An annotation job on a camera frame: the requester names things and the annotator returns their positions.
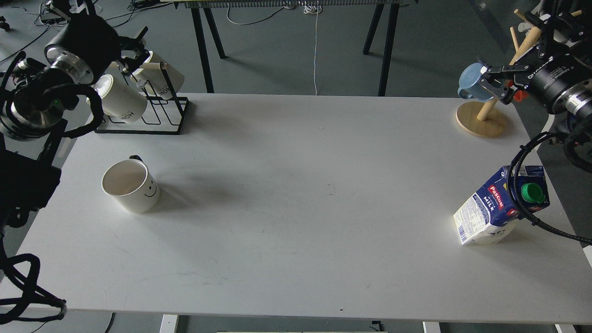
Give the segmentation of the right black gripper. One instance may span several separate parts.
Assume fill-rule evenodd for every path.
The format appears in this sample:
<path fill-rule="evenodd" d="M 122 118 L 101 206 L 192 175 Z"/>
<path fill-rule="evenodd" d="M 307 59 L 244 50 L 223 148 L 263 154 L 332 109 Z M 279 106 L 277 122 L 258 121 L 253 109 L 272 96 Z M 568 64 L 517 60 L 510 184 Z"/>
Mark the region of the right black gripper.
<path fill-rule="evenodd" d="M 529 15 L 531 32 L 538 32 L 533 70 L 527 90 L 550 114 L 591 113 L 591 2 L 589 0 L 542 0 L 539 17 Z M 502 104 L 510 104 L 513 86 L 486 77 L 527 73 L 530 65 L 483 66 L 479 85 Z"/>

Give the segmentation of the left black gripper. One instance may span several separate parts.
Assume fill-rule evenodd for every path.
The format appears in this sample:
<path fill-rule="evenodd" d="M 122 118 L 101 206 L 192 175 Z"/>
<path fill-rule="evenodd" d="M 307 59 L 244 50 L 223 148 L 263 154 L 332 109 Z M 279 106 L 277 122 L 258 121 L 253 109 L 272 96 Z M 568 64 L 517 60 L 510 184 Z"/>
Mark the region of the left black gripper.
<path fill-rule="evenodd" d="M 135 37 L 120 36 L 100 17 L 91 0 L 78 0 L 68 25 L 45 47 L 50 70 L 59 70 L 64 82 L 93 85 L 121 57 L 131 51 L 133 57 L 121 57 L 121 74 L 130 76 L 150 57 L 146 51 L 144 26 Z"/>

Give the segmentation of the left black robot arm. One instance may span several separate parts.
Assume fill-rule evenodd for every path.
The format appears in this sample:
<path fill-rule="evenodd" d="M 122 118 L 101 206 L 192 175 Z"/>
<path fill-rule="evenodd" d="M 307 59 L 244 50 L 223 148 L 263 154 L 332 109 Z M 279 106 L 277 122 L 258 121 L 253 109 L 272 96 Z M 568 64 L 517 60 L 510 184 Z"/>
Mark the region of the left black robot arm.
<path fill-rule="evenodd" d="M 93 85 L 114 62 L 122 74 L 148 58 L 143 27 L 121 36 L 97 14 L 91 0 L 60 10 L 63 28 L 44 47 L 46 63 L 19 51 L 1 74 L 1 237 L 24 226 L 33 211 L 46 207 L 61 181 L 53 165 L 65 138 L 95 131 L 102 101 Z"/>

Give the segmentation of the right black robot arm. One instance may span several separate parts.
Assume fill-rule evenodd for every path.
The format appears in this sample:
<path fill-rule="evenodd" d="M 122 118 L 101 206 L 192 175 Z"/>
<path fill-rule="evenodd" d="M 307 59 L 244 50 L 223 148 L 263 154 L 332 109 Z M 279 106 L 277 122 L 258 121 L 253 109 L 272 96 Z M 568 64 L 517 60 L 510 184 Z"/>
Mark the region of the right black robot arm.
<path fill-rule="evenodd" d="M 510 65 L 481 61 L 477 82 L 488 95 L 508 104 L 525 91 L 549 114 L 568 112 L 560 138 L 569 162 L 591 172 L 575 148 L 591 139 L 591 2 L 582 0 L 573 16 L 571 0 L 542 0 L 539 15 L 525 12 L 531 24 L 526 48 Z"/>

